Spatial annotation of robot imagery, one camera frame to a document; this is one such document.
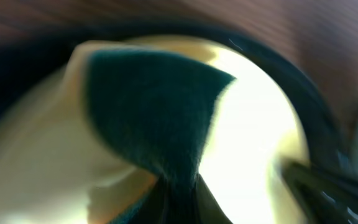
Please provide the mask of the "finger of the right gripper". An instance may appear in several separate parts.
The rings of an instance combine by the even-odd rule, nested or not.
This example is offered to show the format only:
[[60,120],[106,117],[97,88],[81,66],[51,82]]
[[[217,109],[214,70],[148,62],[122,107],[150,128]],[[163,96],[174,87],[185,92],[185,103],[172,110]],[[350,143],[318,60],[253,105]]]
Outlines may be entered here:
[[357,176],[285,159],[280,180],[280,223],[358,223]]

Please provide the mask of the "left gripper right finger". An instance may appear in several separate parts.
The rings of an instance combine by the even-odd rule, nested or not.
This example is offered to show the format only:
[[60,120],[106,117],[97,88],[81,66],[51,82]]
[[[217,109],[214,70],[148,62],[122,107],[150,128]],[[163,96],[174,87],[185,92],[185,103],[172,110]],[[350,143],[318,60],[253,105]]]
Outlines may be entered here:
[[232,224],[232,221],[224,214],[200,174],[197,175],[195,197],[200,223]]

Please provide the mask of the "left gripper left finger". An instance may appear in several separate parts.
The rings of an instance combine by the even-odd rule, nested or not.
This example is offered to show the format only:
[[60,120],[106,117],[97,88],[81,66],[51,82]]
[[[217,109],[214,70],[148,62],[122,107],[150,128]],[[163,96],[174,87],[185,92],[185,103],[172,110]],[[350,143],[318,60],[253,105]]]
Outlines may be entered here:
[[159,179],[129,224],[166,224],[168,202],[168,185]]

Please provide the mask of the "green yellow sponge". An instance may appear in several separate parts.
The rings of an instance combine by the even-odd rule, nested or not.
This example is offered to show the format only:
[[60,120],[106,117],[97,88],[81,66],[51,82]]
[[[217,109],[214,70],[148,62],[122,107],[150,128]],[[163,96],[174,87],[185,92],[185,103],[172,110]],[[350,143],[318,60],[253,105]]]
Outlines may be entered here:
[[[167,183],[166,223],[200,223],[200,162],[217,99],[234,77],[175,52],[87,41],[74,48],[65,81],[78,87],[86,119],[108,150]],[[129,223],[154,185],[114,223]]]

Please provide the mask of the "yellow plate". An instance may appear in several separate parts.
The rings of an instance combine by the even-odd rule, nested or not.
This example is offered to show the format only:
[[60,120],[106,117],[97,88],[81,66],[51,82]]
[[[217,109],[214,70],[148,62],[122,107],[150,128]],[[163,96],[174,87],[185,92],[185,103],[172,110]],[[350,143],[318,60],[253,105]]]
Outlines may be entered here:
[[[232,223],[280,223],[280,164],[309,164],[298,113],[249,58],[189,35],[115,42],[175,52],[230,73],[217,99],[199,173]],[[157,181],[108,150],[86,119],[67,63],[0,119],[0,223],[114,223]]]

